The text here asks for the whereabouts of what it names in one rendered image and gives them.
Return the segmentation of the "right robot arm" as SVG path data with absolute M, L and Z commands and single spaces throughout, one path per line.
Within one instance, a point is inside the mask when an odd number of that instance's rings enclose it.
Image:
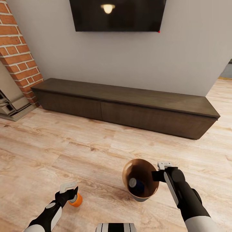
M 170 162 L 158 162 L 157 166 L 158 171 L 152 171 L 153 181 L 167 183 L 188 232 L 221 232 L 202 205 L 198 192 L 185 181 L 183 172 Z

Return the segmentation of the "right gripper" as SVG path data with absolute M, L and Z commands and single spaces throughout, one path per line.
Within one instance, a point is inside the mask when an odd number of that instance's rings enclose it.
M 163 179 L 162 179 L 162 172 L 164 170 L 160 170 L 160 171 L 152 171 L 152 178 L 153 178 L 153 181 L 161 181 L 161 182 L 165 182 Z M 165 182 L 166 183 L 166 182 Z

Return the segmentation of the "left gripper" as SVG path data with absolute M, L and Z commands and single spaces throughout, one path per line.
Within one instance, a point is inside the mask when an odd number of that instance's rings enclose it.
M 57 199 L 57 198 L 63 198 L 65 200 L 65 204 L 66 204 L 66 202 L 68 200 L 74 199 L 74 197 L 75 197 L 75 195 L 77 195 L 77 193 L 78 193 L 78 186 L 76 187 L 75 190 L 74 189 L 67 190 L 66 192 L 61 193 L 61 194 L 59 192 L 57 192 L 55 194 L 55 199 Z

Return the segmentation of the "can of soda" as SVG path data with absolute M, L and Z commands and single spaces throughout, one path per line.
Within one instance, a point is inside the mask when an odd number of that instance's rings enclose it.
M 69 203 L 74 207 L 79 207 L 82 203 L 82 196 L 79 193 L 77 193 L 74 199 L 69 200 Z
M 144 184 L 136 178 L 130 178 L 129 185 L 133 190 L 135 190 L 139 194 L 143 193 L 144 188 L 145 188 Z

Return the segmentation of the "trash can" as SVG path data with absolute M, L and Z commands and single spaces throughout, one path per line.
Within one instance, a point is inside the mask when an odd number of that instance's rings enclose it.
M 132 165 L 125 170 L 130 163 L 132 163 Z M 152 171 L 156 171 L 156 168 L 149 161 L 144 159 L 132 159 L 124 166 L 122 172 L 123 183 L 132 197 L 138 202 L 146 201 L 158 190 L 160 182 L 153 181 Z M 144 184 L 145 188 L 143 193 L 139 194 L 130 187 L 130 178 L 136 178 Z

